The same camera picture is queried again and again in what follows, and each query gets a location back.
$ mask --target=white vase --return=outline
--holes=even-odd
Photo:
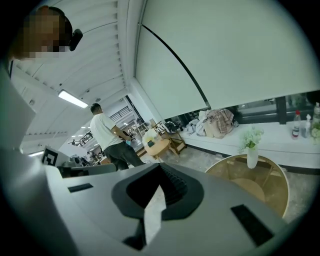
[[[255,146],[253,148],[248,148],[248,153],[246,157],[246,164],[249,169],[253,169],[256,167],[258,163],[258,147]]]

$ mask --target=flower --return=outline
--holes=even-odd
[[[253,149],[261,140],[264,130],[257,129],[254,126],[245,131],[240,137],[239,153],[241,154],[246,148]]]

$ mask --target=dark pants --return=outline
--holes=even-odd
[[[134,167],[144,164],[135,150],[124,141],[119,144],[108,146],[103,153],[111,163],[115,164],[117,170],[128,169],[129,167],[127,163]]]

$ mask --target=white ceiling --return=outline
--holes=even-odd
[[[75,51],[54,62],[14,61],[12,82],[28,104],[32,100],[30,106],[36,112],[22,142],[27,154],[47,144],[59,148],[91,119],[89,107],[82,109],[58,98],[60,90],[83,98],[89,106],[100,98],[102,108],[128,93],[118,35],[119,27],[127,27],[119,24],[120,20],[127,24],[129,0],[49,0],[42,4],[62,9],[83,38]]]

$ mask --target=gray machine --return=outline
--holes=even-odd
[[[57,255],[264,255],[287,224],[236,184],[173,164],[62,178],[1,150],[1,185],[19,219]],[[161,228],[145,244],[143,212],[161,186]]]

